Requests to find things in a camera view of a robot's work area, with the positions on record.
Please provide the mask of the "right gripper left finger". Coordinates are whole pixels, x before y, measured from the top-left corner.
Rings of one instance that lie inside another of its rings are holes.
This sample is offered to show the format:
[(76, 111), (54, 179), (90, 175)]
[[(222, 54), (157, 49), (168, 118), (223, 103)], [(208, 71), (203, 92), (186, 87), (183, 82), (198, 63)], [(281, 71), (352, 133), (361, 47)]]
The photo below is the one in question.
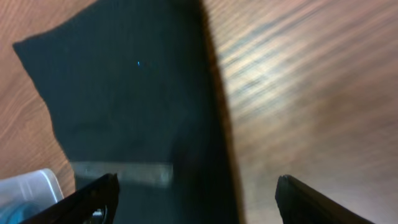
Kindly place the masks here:
[(113, 224), (119, 202), (116, 174), (105, 174), (23, 224)]

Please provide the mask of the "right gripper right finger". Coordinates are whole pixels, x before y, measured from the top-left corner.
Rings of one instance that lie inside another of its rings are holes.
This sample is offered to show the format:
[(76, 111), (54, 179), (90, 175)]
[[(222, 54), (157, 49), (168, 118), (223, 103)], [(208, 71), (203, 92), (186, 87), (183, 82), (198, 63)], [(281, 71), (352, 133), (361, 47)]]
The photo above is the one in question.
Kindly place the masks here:
[(372, 224), (291, 175), (278, 178), (275, 200), (284, 224)]

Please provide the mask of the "blue denim jeans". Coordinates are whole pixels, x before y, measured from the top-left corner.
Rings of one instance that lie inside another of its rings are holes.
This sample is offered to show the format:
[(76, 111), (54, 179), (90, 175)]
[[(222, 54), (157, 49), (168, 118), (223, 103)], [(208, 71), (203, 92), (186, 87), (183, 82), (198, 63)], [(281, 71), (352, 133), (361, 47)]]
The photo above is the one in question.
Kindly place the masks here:
[(30, 202), (6, 205), (1, 207), (1, 224), (18, 224), (39, 212), (39, 206)]

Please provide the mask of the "large black garment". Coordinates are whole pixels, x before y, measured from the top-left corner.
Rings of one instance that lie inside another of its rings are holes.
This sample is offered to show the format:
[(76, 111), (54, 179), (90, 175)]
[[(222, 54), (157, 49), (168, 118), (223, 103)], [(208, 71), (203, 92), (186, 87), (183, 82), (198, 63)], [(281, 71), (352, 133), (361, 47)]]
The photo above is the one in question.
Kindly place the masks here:
[(71, 164), (164, 163), (120, 181), (116, 223), (237, 223), (199, 1), (96, 1), (13, 45)]

